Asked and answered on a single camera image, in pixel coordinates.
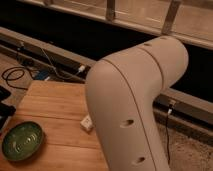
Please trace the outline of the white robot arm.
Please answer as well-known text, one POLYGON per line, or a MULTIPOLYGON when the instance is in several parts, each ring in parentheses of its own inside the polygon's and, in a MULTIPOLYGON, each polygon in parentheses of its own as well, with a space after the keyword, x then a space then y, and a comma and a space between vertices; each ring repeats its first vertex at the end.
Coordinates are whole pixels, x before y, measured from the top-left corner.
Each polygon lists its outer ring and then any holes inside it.
POLYGON ((89 70, 89 115, 110 171, 170 171, 153 102, 188 66, 178 39, 160 36, 110 54, 89 70))

